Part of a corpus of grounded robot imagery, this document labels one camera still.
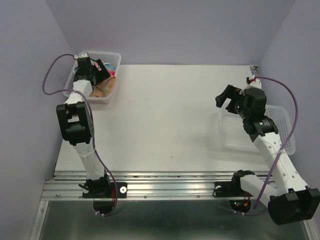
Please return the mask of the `orange polka dot towel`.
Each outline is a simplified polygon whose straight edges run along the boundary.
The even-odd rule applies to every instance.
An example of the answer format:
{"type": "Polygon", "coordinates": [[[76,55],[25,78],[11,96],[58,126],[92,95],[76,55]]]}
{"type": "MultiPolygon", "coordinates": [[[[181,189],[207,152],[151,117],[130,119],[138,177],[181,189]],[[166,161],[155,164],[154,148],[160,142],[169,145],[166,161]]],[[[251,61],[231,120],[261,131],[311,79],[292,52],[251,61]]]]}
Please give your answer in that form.
{"type": "Polygon", "coordinates": [[[100,83],[98,86],[93,88],[90,97],[105,98],[108,97],[116,84],[116,76],[110,75],[110,78],[100,83]]]}

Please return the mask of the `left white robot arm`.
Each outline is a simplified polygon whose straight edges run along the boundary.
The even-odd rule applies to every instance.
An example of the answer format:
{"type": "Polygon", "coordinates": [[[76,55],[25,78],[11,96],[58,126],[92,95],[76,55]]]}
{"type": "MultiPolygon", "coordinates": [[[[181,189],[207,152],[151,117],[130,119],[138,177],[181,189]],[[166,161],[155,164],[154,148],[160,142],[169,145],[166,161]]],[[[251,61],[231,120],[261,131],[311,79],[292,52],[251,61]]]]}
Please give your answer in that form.
{"type": "Polygon", "coordinates": [[[99,161],[94,147],[92,112],[86,102],[94,87],[110,77],[100,59],[92,61],[87,52],[77,58],[77,70],[68,99],[56,107],[62,138],[75,149],[86,171],[80,184],[83,198],[106,198],[112,194],[110,179],[99,161]]]}

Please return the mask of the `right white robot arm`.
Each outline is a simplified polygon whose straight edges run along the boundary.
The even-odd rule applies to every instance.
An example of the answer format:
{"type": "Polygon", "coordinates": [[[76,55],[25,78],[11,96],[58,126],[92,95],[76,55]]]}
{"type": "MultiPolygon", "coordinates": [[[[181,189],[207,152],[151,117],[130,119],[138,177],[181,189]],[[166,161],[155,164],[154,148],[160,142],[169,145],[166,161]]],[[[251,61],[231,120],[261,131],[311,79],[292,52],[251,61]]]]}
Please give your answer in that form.
{"type": "Polygon", "coordinates": [[[230,102],[225,109],[241,117],[244,131],[264,158],[275,187],[251,170],[238,170],[221,190],[230,190],[235,196],[248,193],[255,197],[267,207],[277,225],[312,219],[320,204],[320,191],[309,187],[284,150],[275,122],[265,114],[265,92],[258,87],[240,89],[229,84],[215,98],[216,106],[221,108],[226,99],[230,102]]]}

